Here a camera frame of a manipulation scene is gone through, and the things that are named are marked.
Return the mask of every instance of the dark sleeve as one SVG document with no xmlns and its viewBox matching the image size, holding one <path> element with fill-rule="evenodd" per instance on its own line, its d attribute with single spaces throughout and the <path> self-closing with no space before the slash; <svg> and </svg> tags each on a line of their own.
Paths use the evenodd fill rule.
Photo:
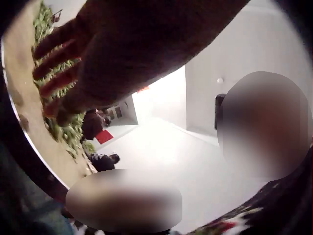
<svg viewBox="0 0 313 235">
<path fill-rule="evenodd" d="M 83 135 L 86 139 L 93 140 L 103 129 L 103 121 L 95 113 L 86 113 L 82 125 Z"/>
<path fill-rule="evenodd" d="M 103 155 L 101 158 L 98 159 L 91 159 L 91 163 L 98 172 L 115 169 L 113 161 L 107 155 Z"/>
</svg>

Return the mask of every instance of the hair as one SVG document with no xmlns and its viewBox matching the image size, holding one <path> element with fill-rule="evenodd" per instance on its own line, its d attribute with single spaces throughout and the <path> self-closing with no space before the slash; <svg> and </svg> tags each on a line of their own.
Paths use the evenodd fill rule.
<svg viewBox="0 0 313 235">
<path fill-rule="evenodd" d="M 110 158 L 113 159 L 114 164 L 116 164 L 116 163 L 118 163 L 118 162 L 120 161 L 120 156 L 117 155 L 117 154 L 112 154 L 112 155 L 110 155 Z"/>
</svg>

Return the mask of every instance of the patterned clothing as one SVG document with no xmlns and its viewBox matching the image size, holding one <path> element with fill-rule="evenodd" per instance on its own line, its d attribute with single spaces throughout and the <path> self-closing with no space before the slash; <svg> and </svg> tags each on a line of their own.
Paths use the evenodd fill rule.
<svg viewBox="0 0 313 235">
<path fill-rule="evenodd" d="M 312 234 L 312 147 L 289 176 L 267 183 L 250 200 L 188 235 Z"/>
<path fill-rule="evenodd" d="M 108 155 L 98 153 L 86 155 L 98 172 L 115 169 L 114 162 Z"/>
</svg>

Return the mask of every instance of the white wall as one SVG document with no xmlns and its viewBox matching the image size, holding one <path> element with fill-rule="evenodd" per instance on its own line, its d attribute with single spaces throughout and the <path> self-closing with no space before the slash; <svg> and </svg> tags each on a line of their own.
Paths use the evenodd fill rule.
<svg viewBox="0 0 313 235">
<path fill-rule="evenodd" d="M 158 117 L 186 128 L 185 67 L 161 78 L 148 90 L 132 95 L 139 124 Z"/>
<path fill-rule="evenodd" d="M 85 2 L 86 0 L 44 0 L 44 4 L 51 8 L 52 13 L 63 9 L 60 21 L 54 24 L 56 27 L 74 19 Z"/>
<path fill-rule="evenodd" d="M 229 212 L 264 183 L 243 179 L 228 169 L 219 147 L 161 119 L 152 119 L 99 153 L 118 153 L 117 169 L 162 169 L 183 197 L 183 221 L 174 229 L 189 232 Z"/>
<path fill-rule="evenodd" d="M 293 80 L 312 109 L 312 63 L 289 20 L 270 1 L 251 1 L 186 66 L 187 129 L 216 136 L 214 98 L 245 75 L 268 71 Z M 224 78 L 223 84 L 217 79 Z"/>
</svg>

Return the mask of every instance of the person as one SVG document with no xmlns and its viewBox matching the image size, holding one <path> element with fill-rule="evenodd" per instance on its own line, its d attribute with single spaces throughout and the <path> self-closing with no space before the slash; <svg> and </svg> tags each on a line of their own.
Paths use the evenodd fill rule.
<svg viewBox="0 0 313 235">
<path fill-rule="evenodd" d="M 105 114 L 97 109 L 90 109 L 86 111 L 84 116 L 84 121 L 82 125 L 83 136 L 80 142 L 84 140 L 93 140 L 104 127 L 108 127 L 111 125 L 111 120 L 108 117 L 105 117 Z"/>
<path fill-rule="evenodd" d="M 92 153 L 87 154 L 87 156 L 98 172 L 104 170 L 114 170 L 115 164 L 120 161 L 120 156 L 117 154 L 108 156 L 105 154 Z"/>
<path fill-rule="evenodd" d="M 44 59 L 33 72 L 35 79 L 60 62 L 82 56 L 81 62 L 54 78 L 77 79 L 76 86 L 56 100 L 57 105 L 45 107 L 44 112 L 66 125 L 75 113 L 109 107 L 187 63 L 215 39 L 247 2 L 87 0 L 77 17 L 45 38 L 34 53 L 35 59 L 39 59 L 55 46 L 69 42 Z M 298 10 L 292 17 L 302 29 L 299 31 L 312 58 L 311 33 L 303 27 L 307 25 L 303 22 L 308 22 L 305 17 L 310 8 L 305 4 L 299 7 L 300 1 L 293 8 L 289 6 L 295 6 L 296 1 L 279 2 L 286 12 Z M 247 120 L 252 126 L 252 116 Z M 270 131 L 266 131 L 262 140 L 268 142 Z M 312 148 L 295 172 L 269 182 L 241 207 L 190 234 L 223 234 L 236 227 L 238 221 L 244 222 L 237 234 L 312 234 Z"/>
</svg>

